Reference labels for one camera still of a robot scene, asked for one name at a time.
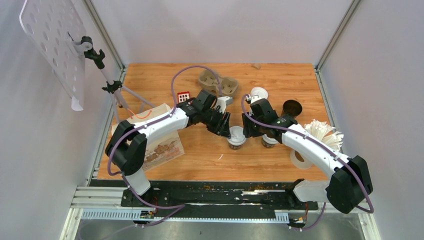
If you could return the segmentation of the white plastic cup lid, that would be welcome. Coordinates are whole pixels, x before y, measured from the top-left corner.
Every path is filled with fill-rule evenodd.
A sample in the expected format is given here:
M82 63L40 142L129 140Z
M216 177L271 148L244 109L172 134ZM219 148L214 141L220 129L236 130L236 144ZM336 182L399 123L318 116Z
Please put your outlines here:
M267 145L276 145L279 143L276 139L268 137L266 134L262 135L261 137L262 137L262 142Z

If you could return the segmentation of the dark brown plastic cup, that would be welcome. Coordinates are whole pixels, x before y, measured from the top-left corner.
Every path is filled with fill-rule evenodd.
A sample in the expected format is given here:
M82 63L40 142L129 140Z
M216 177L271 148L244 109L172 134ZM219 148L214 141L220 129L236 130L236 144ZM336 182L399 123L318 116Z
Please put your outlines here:
M264 140L261 141L261 144L265 147L265 148L273 148L275 146L274 143L268 143Z

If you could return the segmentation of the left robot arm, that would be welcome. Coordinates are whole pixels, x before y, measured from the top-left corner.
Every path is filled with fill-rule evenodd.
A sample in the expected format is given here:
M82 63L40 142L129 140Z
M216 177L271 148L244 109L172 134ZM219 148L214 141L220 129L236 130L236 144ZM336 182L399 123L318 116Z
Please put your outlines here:
M117 125L105 147L105 154L135 191L135 202L146 207L153 201L153 193L149 190L151 184L143 170L147 146L172 132L198 123L204 124L209 132L229 139L231 114L226 107L232 103L231 96L217 97L203 89L197 97L180 102L157 117L137 123L124 120Z

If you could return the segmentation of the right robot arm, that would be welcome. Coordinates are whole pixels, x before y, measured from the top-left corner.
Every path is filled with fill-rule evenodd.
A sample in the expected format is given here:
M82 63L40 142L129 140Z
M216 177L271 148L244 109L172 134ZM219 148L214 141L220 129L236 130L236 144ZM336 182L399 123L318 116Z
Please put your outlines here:
M330 203L343 214L357 208L372 214L370 200L373 184L367 161L332 149L308 133L290 115L277 115L270 102L245 94L241 98L242 119L246 137L266 135L294 151L318 167L327 181L300 180L285 195L286 204L298 209L305 202Z

